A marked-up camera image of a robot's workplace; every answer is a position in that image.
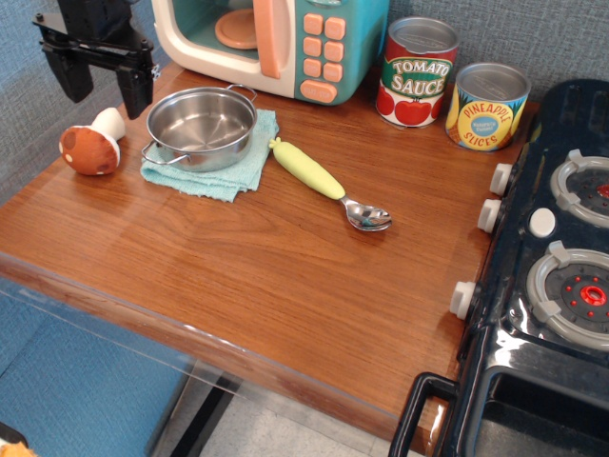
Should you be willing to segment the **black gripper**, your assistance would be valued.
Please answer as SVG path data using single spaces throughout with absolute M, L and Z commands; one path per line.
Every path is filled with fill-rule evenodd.
M 153 45 L 131 24 L 133 1 L 60 1 L 57 12 L 38 12 L 32 23 L 65 95 L 80 103 L 93 91 L 90 67 L 117 72 L 128 118 L 152 103 Z

